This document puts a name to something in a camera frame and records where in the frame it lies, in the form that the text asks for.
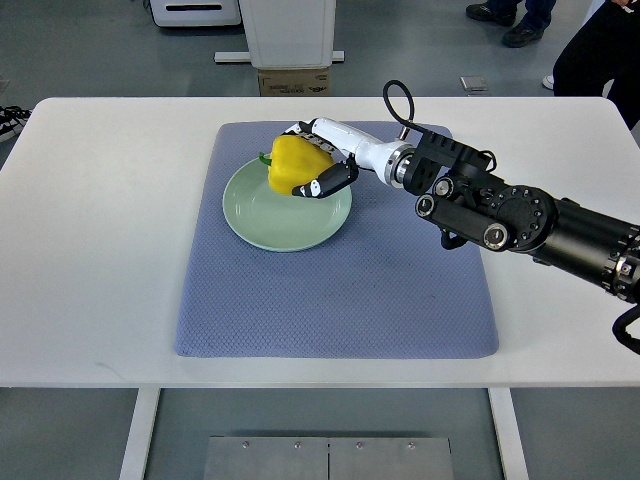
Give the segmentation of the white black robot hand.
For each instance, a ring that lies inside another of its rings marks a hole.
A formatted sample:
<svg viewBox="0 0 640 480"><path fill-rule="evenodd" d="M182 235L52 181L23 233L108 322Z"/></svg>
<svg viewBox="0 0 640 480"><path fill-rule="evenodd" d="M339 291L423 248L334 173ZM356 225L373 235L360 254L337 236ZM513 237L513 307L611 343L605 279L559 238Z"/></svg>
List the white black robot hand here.
<svg viewBox="0 0 640 480"><path fill-rule="evenodd" d="M385 185L400 188L414 147L403 140L383 142L346 124L316 118L298 122L282 135L295 135L327 151L334 165L311 182L295 187L292 196L326 198L353 183L361 170L374 172Z"/></svg>

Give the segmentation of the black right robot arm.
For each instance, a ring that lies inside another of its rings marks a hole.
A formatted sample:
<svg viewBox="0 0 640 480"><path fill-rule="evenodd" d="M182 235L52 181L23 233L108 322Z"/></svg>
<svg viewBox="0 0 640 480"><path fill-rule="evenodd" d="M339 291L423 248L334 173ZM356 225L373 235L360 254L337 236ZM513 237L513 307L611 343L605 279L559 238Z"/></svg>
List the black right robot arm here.
<svg viewBox="0 0 640 480"><path fill-rule="evenodd" d="M639 228L526 185L494 175L495 155L415 124L393 118L402 132L420 133L414 152L389 162L390 178L416 196L416 214L441 232L447 250L472 242L493 252L526 254L597 285L630 303L612 325L615 339L632 352L639 340L630 326L639 318Z"/></svg>

